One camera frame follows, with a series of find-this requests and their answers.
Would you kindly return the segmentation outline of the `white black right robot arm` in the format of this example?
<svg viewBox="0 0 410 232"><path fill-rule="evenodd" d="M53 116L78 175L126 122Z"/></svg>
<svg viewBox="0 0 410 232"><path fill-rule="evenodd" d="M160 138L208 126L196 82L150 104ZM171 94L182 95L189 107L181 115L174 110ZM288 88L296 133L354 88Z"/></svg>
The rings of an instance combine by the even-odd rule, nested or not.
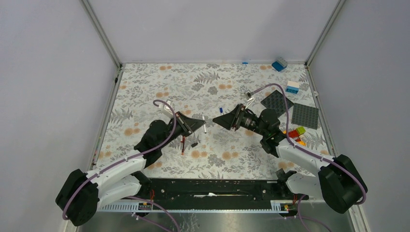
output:
<svg viewBox="0 0 410 232"><path fill-rule="evenodd" d="M368 188L349 157L320 155L300 145L279 129L280 120L275 110L264 109L256 116L238 104L231 112L212 121L227 130L245 128L261 135L260 144L266 153L293 162L311 173L310 176L294 173L286 177L277 186L281 198L305 194L323 199L341 214L366 200Z"/></svg>

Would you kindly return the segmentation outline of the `white marker black tip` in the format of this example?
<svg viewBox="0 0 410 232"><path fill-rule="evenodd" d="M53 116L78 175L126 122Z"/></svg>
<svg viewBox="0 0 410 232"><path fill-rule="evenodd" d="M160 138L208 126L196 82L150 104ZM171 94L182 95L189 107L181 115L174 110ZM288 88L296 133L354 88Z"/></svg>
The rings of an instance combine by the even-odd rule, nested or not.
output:
<svg viewBox="0 0 410 232"><path fill-rule="evenodd" d="M207 130L206 130L206 121L205 121L205 116L204 116L204 114L202 113L202 120L204 121L204 124L203 124L203 130L204 130L204 133L205 134L207 134Z"/></svg>

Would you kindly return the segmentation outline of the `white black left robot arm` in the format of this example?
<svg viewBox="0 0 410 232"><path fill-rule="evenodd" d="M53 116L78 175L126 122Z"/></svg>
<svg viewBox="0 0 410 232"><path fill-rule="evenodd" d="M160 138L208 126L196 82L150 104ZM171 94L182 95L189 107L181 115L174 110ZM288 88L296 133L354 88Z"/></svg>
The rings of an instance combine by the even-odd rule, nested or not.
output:
<svg viewBox="0 0 410 232"><path fill-rule="evenodd" d="M180 136L188 137L205 125L205 120L190 118L176 112L169 123L154 120L141 141L127 155L95 170L72 171L56 197L64 220L74 226L88 222L97 209L128 196L143 199L149 195L148 183L135 173L156 162L162 148Z"/></svg>

